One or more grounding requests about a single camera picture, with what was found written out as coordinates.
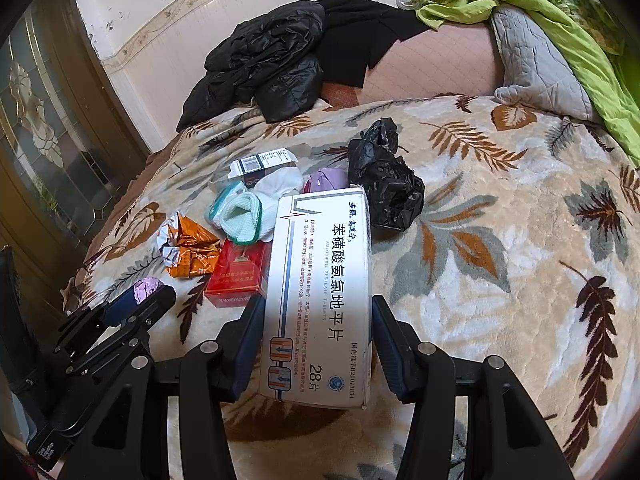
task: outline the barcode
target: barcode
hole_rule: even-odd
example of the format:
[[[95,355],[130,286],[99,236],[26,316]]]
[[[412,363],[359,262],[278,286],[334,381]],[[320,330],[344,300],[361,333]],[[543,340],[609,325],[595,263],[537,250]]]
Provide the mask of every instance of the barcode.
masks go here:
[[[252,171],[260,169],[260,162],[258,161],[258,157],[255,155],[242,158],[240,163],[242,164],[242,168],[245,173],[251,173]]]

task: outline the crumpled black bag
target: crumpled black bag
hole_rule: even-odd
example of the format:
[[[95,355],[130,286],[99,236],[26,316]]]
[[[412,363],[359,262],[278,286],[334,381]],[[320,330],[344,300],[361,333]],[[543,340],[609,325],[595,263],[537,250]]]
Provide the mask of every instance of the crumpled black bag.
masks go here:
[[[360,136],[349,142],[349,183],[364,188],[373,227],[405,231],[422,212],[424,183],[394,156],[398,128],[383,118]]]
[[[307,54],[258,88],[255,101],[264,120],[277,123],[311,110],[320,96],[321,88],[320,62],[313,54]]]
[[[240,23],[207,56],[207,73],[184,102],[176,130],[215,117],[238,101],[249,102],[258,87],[304,57],[322,37],[323,28],[324,8],[310,0]]]

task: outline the orange wrapper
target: orange wrapper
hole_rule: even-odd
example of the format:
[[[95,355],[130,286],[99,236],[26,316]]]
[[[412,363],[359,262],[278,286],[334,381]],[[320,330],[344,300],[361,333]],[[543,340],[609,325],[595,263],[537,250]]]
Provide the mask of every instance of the orange wrapper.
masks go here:
[[[220,256],[218,237],[178,212],[160,226],[156,243],[172,278],[211,274]]]

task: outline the floral blanket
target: floral blanket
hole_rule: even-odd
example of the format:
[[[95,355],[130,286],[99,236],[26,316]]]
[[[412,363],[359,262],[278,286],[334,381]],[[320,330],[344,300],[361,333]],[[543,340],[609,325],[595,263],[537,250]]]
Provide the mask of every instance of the floral blanket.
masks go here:
[[[455,95],[342,110],[320,102],[270,125],[256,108],[235,108],[182,133],[92,258],[83,299],[96,305],[157,276],[178,300],[150,330],[155,359],[215,337],[240,310],[203,298],[207,276],[169,277],[156,250],[159,225],[176,210],[206,224],[215,199],[207,183],[241,156],[286,147],[303,173],[346,168],[348,141],[380,117],[398,125],[398,154],[426,192],[410,229],[374,241],[373,292],[452,356],[503,356],[576,478],[594,478],[640,405],[640,178],[591,125]],[[257,394],[257,373],[223,409],[239,479],[395,478],[413,410],[389,392],[379,363],[366,410],[275,402]],[[175,409],[170,466],[178,479]],[[463,409],[451,479],[464,467]]]

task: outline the gray pillow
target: gray pillow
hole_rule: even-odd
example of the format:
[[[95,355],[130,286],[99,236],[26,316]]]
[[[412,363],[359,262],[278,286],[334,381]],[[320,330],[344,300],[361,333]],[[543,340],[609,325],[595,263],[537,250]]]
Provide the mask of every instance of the gray pillow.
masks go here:
[[[492,12],[491,24],[504,63],[504,86],[494,93],[498,102],[600,122],[562,54],[524,10],[502,4]]]

